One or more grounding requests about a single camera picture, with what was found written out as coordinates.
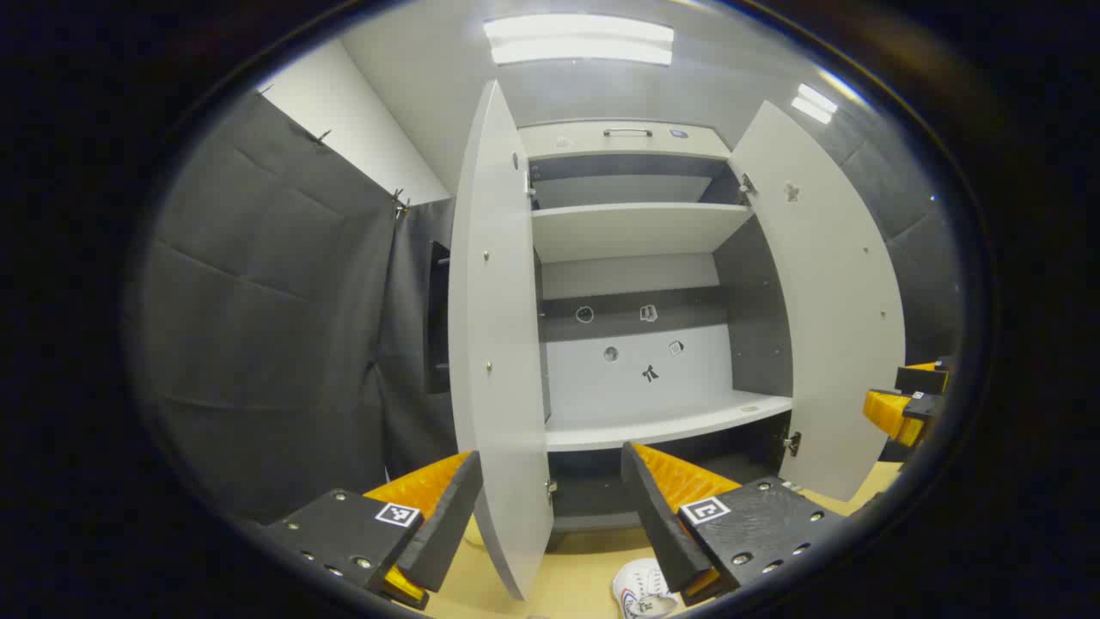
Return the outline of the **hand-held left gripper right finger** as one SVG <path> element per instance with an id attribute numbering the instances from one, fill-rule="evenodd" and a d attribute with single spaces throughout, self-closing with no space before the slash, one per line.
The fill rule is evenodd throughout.
<path id="1" fill-rule="evenodd" d="M 620 475 L 669 592 L 688 606 L 774 588 L 847 530 L 777 475 L 732 480 L 635 442 L 622 445 Z"/>

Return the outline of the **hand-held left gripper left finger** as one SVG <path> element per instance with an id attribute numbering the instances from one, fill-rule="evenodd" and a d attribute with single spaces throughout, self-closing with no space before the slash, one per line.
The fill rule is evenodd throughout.
<path id="1" fill-rule="evenodd" d="M 260 531 L 333 579 L 424 610 L 443 587 L 482 488 L 480 453 L 469 450 L 365 493 L 326 491 Z"/>

